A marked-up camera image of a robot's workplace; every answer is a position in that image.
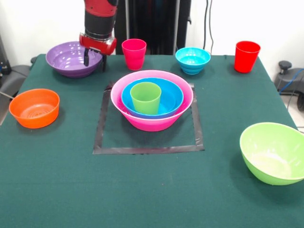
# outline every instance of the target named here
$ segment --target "pink bowl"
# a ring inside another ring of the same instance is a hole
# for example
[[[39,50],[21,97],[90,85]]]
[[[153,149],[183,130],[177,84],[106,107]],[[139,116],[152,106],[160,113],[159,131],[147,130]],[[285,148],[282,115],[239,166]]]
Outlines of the pink bowl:
[[[123,89],[133,81],[147,77],[164,78],[174,82],[181,88],[184,93],[184,101],[175,115],[163,119],[143,119],[132,116],[125,108],[121,99]],[[119,79],[112,88],[111,100],[114,106],[134,127],[147,132],[158,132],[170,127],[190,107],[193,101],[193,91],[184,79],[175,74],[160,70],[143,70],[128,74]]]

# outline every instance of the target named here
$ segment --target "red cup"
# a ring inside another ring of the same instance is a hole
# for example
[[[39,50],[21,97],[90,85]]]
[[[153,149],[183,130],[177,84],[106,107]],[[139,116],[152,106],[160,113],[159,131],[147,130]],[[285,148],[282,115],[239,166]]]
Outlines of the red cup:
[[[141,39],[127,39],[122,43],[123,54],[130,70],[139,70],[144,63],[147,44]]]
[[[249,73],[256,60],[261,47],[252,41],[240,41],[236,45],[234,69],[240,73]]]

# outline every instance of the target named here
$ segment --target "cup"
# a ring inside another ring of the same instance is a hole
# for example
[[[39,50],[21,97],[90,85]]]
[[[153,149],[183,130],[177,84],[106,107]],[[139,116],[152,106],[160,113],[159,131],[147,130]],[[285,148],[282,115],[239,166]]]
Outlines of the cup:
[[[144,63],[147,44],[141,39],[127,39],[122,43],[125,62],[129,70],[139,70]]]
[[[130,90],[136,111],[142,114],[156,115],[160,106],[162,89],[152,82],[140,82]]]
[[[240,41],[236,45],[234,69],[240,73],[249,73],[256,60],[261,47],[252,41]]]

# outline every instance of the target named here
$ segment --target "green bowl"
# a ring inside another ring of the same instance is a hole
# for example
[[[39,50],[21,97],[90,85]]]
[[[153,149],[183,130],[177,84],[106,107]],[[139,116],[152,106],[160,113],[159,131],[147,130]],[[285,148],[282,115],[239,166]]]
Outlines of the green bowl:
[[[279,123],[258,123],[240,137],[246,166],[262,182],[287,185],[304,179],[304,135]]]

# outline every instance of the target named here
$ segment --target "blue cable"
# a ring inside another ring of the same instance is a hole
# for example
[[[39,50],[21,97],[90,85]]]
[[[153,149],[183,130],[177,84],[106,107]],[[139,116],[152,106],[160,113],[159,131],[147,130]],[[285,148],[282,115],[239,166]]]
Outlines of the blue cable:
[[[303,68],[303,69],[300,69],[298,72],[296,72],[295,75],[293,76],[293,78],[291,79],[291,81],[288,82],[288,83],[280,90],[279,93],[281,94],[283,90],[285,90],[290,84],[292,84],[292,82],[296,79],[296,77],[298,77],[299,73],[300,73],[301,71],[303,71],[303,70],[304,70],[304,68]]]

